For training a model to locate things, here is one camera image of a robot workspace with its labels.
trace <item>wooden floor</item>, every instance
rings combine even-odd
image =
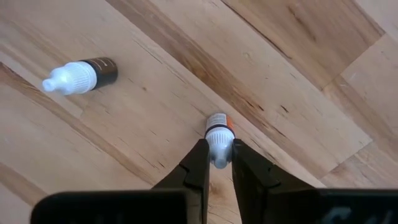
[[[396,0],[0,2],[0,223],[65,190],[149,189],[228,113],[236,135],[317,187],[398,187]],[[107,56],[119,79],[42,93]],[[208,223],[240,223],[231,167]]]

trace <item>small bottle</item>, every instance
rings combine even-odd
[[[91,58],[55,68],[43,81],[44,91],[58,91],[63,95],[81,94],[114,83],[118,68],[106,57]]]
[[[217,169],[224,169],[231,162],[234,138],[229,116],[216,113],[207,119],[205,139],[210,147],[210,161]]]

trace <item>white dropper tip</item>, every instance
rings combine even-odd
[[[232,144],[235,138],[232,122],[223,113],[210,116],[206,124],[206,140],[210,148],[210,161],[217,169],[224,169],[232,158]]]
[[[46,92],[51,92],[57,89],[57,82],[53,78],[43,80],[43,89]]]

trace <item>white bottle cap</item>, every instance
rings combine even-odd
[[[70,62],[51,71],[43,81],[44,91],[59,91],[63,95],[85,93],[97,83],[95,70],[86,62]]]
[[[235,135],[229,116],[223,113],[211,115],[206,124],[206,140],[210,147],[210,161],[217,169],[224,169],[232,158]]]

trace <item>light wood surface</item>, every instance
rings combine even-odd
[[[371,6],[1,1],[0,223],[27,223],[59,191],[150,188],[219,111],[314,186],[398,187],[396,17],[383,13],[398,6]],[[116,61],[115,84],[40,91],[54,67],[97,56]],[[231,167],[210,182],[208,223],[240,223]]]

